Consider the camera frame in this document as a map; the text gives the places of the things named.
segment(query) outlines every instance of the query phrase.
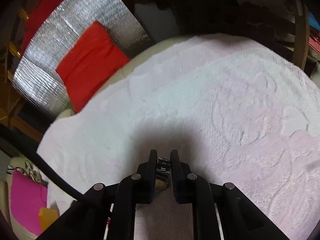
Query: blue object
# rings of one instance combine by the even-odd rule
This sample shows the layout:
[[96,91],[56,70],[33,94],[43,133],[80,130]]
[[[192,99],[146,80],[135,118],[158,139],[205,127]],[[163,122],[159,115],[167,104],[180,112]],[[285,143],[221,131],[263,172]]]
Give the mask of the blue object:
[[309,12],[309,24],[315,28],[317,31],[320,32],[320,25],[317,22],[317,20],[315,19],[315,17],[312,15],[312,13]]

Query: black cable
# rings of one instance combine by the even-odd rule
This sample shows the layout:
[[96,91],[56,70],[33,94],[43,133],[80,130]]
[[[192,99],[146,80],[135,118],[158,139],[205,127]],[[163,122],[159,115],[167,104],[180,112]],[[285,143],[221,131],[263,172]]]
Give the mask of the black cable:
[[71,187],[65,182],[34,150],[32,150],[17,134],[0,124],[0,138],[4,139],[25,157],[27,157],[36,167],[38,167],[54,184],[69,194],[74,199],[96,208],[98,205],[91,202],[87,197],[79,191]]

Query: white fluffy rug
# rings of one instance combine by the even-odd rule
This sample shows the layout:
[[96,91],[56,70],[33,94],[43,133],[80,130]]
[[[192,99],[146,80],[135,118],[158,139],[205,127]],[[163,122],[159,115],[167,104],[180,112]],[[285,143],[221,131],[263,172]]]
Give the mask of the white fluffy rug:
[[[291,240],[320,219],[320,90],[255,41],[207,35],[154,55],[55,122],[38,153],[84,193],[134,173],[150,149],[165,158],[177,149],[209,182],[233,182]],[[69,207],[52,183],[48,194],[48,206]],[[191,205],[171,189],[135,223],[135,239],[193,239]]]

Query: patterned fabric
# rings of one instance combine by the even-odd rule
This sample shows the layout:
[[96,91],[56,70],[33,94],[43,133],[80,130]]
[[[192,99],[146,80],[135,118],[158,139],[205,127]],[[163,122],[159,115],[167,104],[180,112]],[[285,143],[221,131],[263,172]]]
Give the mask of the patterned fabric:
[[35,183],[41,184],[46,187],[48,183],[42,179],[41,173],[39,172],[39,170],[37,171],[35,168],[36,167],[32,165],[30,161],[26,160],[25,168],[15,167],[9,164],[7,168],[7,174],[12,175],[13,172],[16,170],[28,177],[29,179],[32,179]]

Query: wooden chair leg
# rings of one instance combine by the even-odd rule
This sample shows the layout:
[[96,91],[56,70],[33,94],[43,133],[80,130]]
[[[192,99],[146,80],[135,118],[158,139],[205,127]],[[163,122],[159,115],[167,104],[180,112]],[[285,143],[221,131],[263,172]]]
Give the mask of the wooden chair leg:
[[18,98],[14,103],[11,109],[8,109],[8,121],[7,121],[7,127],[9,129],[13,129],[13,123],[12,123],[12,118],[15,117],[23,108],[25,105],[26,101],[20,97]]
[[18,128],[21,132],[25,133],[37,142],[40,142],[43,137],[42,133],[17,116],[11,118],[11,125]]
[[301,5],[300,0],[297,1],[297,11],[295,13],[296,35],[294,38],[294,50],[292,63],[304,70],[309,49],[309,13],[306,5]]
[[8,82],[8,66],[11,66],[11,59],[10,59],[10,51],[9,47],[7,47],[5,52],[5,60],[4,60],[4,82]]
[[12,69],[8,69],[7,71],[7,79],[10,80],[10,82],[12,83],[13,82],[13,70]]
[[2,108],[0,108],[0,123],[3,125],[7,125],[7,118],[8,115],[6,113],[6,111],[4,111]]

